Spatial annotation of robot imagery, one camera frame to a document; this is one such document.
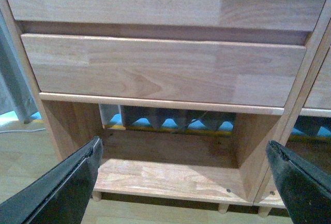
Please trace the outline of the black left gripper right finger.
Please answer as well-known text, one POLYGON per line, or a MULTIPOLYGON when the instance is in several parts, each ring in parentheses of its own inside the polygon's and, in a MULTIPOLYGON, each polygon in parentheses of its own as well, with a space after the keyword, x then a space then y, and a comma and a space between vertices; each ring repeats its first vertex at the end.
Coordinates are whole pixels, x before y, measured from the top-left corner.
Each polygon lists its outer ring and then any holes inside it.
POLYGON ((293 223, 330 223, 330 174, 270 140, 266 157, 293 223))

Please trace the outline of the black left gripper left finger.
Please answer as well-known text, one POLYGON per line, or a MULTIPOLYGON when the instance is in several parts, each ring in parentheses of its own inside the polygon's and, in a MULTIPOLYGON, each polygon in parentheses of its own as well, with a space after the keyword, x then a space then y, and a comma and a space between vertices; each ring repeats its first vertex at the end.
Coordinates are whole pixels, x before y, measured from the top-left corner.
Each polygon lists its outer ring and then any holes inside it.
POLYGON ((1 223, 81 223, 103 153, 93 137, 68 158, 1 203, 1 223))

